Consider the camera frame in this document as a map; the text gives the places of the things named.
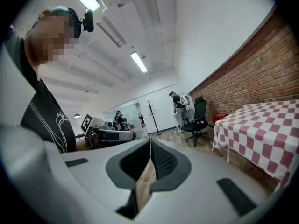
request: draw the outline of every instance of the black office chair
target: black office chair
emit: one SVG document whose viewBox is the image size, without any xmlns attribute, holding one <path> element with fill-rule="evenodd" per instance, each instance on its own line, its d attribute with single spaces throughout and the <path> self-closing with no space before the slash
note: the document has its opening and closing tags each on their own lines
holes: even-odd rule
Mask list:
<svg viewBox="0 0 299 224">
<path fill-rule="evenodd" d="M 201 131 L 207 126 L 206 100 L 203 100 L 202 97 L 196 98 L 194 109 L 195 109 L 194 120 L 192 122 L 189 122 L 188 120 L 189 118 L 184 119 L 187 121 L 187 124 L 183 126 L 183 129 L 187 132 L 192 132 L 193 136 L 187 138 L 186 142 L 189 139 L 195 138 L 193 146 L 196 147 L 196 140 L 198 139 L 198 137 L 202 136 L 203 134 L 207 134 L 207 132 Z"/>
</svg>

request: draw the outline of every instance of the black shirt with white lines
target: black shirt with white lines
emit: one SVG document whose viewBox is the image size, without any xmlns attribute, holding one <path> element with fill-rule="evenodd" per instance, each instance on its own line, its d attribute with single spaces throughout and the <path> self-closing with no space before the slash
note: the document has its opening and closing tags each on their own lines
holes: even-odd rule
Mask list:
<svg viewBox="0 0 299 224">
<path fill-rule="evenodd" d="M 23 39 L 11 28 L 5 39 L 5 46 L 19 71 L 36 91 L 25 111 L 21 126 L 36 132 L 44 141 L 56 144 L 61 153 L 74 151 L 76 140 L 69 119 L 45 83 L 37 80 L 36 73 L 27 60 Z"/>
</svg>

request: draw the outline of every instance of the wooden floor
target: wooden floor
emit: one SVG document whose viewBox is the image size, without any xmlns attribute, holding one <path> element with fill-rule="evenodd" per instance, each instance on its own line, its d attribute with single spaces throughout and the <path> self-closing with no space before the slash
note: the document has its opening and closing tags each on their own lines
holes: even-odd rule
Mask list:
<svg viewBox="0 0 299 224">
<path fill-rule="evenodd" d="M 218 150 L 212 151 L 214 129 L 207 127 L 203 131 L 207 131 L 208 133 L 207 136 L 210 138 L 210 142 L 208 141 L 208 139 L 204 139 L 200 137 L 196 142 L 197 144 L 196 147 L 193 147 L 193 139 L 188 140 L 188 142 L 185 141 L 186 138 L 192 135 L 190 132 L 179 133 L 177 129 L 165 131 L 160 136 L 156 136 L 152 134 L 147 136 L 146 138 L 158 138 L 162 140 L 172 141 L 179 145 L 190 147 L 198 151 L 212 153 L 223 159 L 226 159 L 227 157 L 226 149 L 222 149 L 220 151 Z M 274 179 L 268 176 L 264 171 L 262 171 L 260 168 L 252 164 L 250 161 L 241 157 L 233 150 L 231 150 L 230 152 L 230 164 L 237 166 L 241 171 L 245 172 L 252 178 L 256 179 L 259 183 L 261 183 L 261 185 L 264 186 L 264 188 L 269 193 L 274 191 L 277 185 Z M 150 185 L 155 181 L 156 181 L 155 168 L 152 161 L 150 160 L 136 184 L 137 204 L 139 210 L 141 210 L 150 199 L 150 192 L 149 192 Z"/>
</svg>

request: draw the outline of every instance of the mesh panel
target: mesh panel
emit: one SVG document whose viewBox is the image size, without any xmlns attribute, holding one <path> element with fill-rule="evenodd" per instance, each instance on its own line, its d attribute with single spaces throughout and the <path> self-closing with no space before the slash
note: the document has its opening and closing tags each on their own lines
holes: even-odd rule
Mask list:
<svg viewBox="0 0 299 224">
<path fill-rule="evenodd" d="M 178 164 L 174 155 L 153 143 L 151 145 L 151 159 L 156 169 L 157 180 L 172 173 Z"/>
<path fill-rule="evenodd" d="M 194 114 L 194 119 L 198 119 L 198 118 L 206 118 L 206 100 L 200 103 L 195 103 L 194 104 L 194 110 L 195 110 L 195 114 Z"/>
</svg>

